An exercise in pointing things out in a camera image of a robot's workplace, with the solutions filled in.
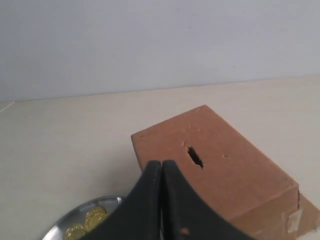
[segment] white wall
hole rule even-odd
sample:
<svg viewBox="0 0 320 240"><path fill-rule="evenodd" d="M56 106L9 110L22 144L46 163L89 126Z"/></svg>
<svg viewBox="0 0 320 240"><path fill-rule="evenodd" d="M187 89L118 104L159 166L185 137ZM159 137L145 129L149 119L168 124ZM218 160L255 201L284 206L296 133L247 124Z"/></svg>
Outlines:
<svg viewBox="0 0 320 240"><path fill-rule="evenodd" d="M0 101L320 73L319 0L0 0Z"/></svg>

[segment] coin slot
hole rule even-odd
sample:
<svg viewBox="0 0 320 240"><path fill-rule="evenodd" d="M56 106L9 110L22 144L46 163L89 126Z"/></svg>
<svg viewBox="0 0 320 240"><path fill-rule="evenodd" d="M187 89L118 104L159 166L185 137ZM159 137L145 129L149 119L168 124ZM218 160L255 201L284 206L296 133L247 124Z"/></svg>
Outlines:
<svg viewBox="0 0 320 240"><path fill-rule="evenodd" d="M200 157L198 156L198 154L192 146L187 147L187 153L196 165L199 165L201 169L204 168L204 163L202 162L202 160L200 159Z"/></svg>

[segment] silver plate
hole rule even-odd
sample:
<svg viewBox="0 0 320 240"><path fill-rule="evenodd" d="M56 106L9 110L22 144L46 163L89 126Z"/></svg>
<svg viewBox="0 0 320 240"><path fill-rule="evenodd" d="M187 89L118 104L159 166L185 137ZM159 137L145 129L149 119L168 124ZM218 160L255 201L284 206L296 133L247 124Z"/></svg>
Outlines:
<svg viewBox="0 0 320 240"><path fill-rule="evenodd" d="M87 201L60 218L60 220L56 222L42 240L64 240L67 229L73 224L84 223L86 214L90 209L94 207L103 207L108 214L112 214L124 199L124 197L120 196L102 196Z"/></svg>

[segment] cardboard box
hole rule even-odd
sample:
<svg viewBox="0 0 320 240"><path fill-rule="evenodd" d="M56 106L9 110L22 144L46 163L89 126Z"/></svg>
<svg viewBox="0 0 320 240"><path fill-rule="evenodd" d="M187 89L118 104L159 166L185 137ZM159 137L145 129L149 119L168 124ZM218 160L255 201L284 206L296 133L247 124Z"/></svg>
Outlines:
<svg viewBox="0 0 320 240"><path fill-rule="evenodd" d="M295 180L206 105L131 138L142 169L175 160L214 211L255 239L295 240L319 226Z"/></svg>

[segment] white table surface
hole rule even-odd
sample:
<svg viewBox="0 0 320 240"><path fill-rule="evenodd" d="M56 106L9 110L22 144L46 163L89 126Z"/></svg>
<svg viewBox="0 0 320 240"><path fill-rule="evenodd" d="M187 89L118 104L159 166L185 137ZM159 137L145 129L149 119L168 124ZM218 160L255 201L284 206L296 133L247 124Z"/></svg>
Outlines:
<svg viewBox="0 0 320 240"><path fill-rule="evenodd" d="M141 174L130 135L203 104L320 207L320 76L2 103L0 239L40 239L77 205L126 195Z"/></svg>

